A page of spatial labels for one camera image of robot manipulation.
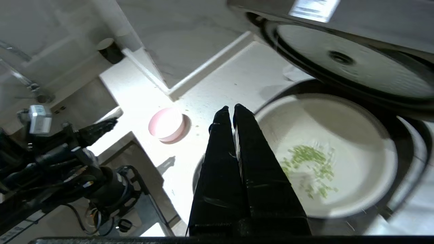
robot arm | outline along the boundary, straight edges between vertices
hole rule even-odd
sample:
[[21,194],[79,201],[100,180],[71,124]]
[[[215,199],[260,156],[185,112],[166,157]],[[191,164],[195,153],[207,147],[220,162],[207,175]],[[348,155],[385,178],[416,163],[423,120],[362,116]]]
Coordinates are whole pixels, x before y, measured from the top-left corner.
[[[0,131],[0,192],[5,196],[0,203],[0,237],[39,210],[48,213],[82,197],[89,199],[90,209],[97,210],[94,223],[99,227],[117,210],[117,219],[125,215],[141,193],[147,194],[133,167],[100,167],[86,149],[114,128],[116,118],[78,131],[66,123],[62,131],[50,137],[30,133],[35,127],[28,110],[23,110],[19,118],[26,129],[26,145]],[[133,179],[127,177],[129,171]],[[139,181],[141,189],[134,189],[134,181]],[[133,203],[125,206],[131,199]]]

faucet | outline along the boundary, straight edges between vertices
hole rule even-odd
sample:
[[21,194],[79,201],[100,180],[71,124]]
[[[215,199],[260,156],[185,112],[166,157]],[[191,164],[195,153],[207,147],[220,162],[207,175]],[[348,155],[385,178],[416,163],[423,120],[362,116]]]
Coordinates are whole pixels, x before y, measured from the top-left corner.
[[6,51],[9,51],[9,52],[21,57],[22,59],[24,59],[27,62],[32,59],[25,52],[21,51],[20,49],[16,48],[15,46],[13,46],[7,42],[4,42],[2,40],[0,40],[0,48],[5,49]]
[[[30,61],[32,58],[25,54],[20,49],[10,45],[9,43],[6,43],[2,40],[0,40],[0,48],[3,48],[22,59],[26,60],[27,62]],[[28,90],[33,94],[33,97],[15,97],[18,99],[35,99],[39,103],[50,103],[54,100],[54,95],[49,95],[49,93],[41,88],[36,82],[33,82],[29,80],[27,77],[23,76],[20,72],[18,72],[16,69],[14,69],[8,62],[6,62],[4,59],[0,57],[0,65],[5,67],[10,71],[10,73],[17,78],[23,85],[27,87]]]

green vegetable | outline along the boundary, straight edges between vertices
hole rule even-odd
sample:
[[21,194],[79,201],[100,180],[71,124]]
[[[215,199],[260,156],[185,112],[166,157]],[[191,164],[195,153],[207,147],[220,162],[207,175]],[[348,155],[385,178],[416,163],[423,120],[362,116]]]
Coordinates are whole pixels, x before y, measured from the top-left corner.
[[306,165],[308,169],[312,169],[315,173],[316,184],[315,187],[311,184],[306,185],[306,177],[303,177],[299,182],[299,190],[304,189],[306,194],[310,199],[313,199],[314,193],[319,193],[321,197],[327,198],[328,192],[334,190],[334,192],[338,192],[338,189],[331,188],[323,183],[322,180],[332,181],[335,174],[332,171],[331,161],[334,155],[334,149],[331,149],[327,155],[322,151],[319,151],[313,147],[309,147],[306,145],[298,145],[292,149],[288,149],[288,152],[292,154],[292,158],[290,161],[286,157],[283,158],[283,161],[280,162],[282,165],[283,172],[287,175],[289,179],[289,175],[293,173],[291,169],[298,169],[305,162],[314,162],[315,165]]

label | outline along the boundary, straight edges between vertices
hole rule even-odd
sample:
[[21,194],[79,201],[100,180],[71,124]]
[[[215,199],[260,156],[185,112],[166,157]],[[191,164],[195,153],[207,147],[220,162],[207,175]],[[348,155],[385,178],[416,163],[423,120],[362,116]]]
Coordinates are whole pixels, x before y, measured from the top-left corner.
[[93,181],[88,181],[83,185],[83,188],[87,188],[89,186],[93,185]]
[[289,15],[327,23],[340,0],[297,0]]
[[35,111],[38,113],[38,115],[46,115],[45,108],[42,105],[35,105]]

rice cooker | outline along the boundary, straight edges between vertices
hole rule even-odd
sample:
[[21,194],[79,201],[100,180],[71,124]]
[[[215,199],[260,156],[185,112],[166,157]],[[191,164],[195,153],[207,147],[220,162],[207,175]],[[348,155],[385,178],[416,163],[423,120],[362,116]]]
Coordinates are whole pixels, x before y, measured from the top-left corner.
[[[429,0],[228,0],[229,8],[282,57],[313,77],[269,101],[304,93],[345,98],[387,129],[398,155],[396,178],[369,209],[342,218],[310,218],[313,234],[363,234],[411,196],[431,158],[434,121],[434,2]],[[426,155],[417,155],[419,147]],[[415,157],[422,165],[415,166]],[[418,175],[412,187],[400,184]]]

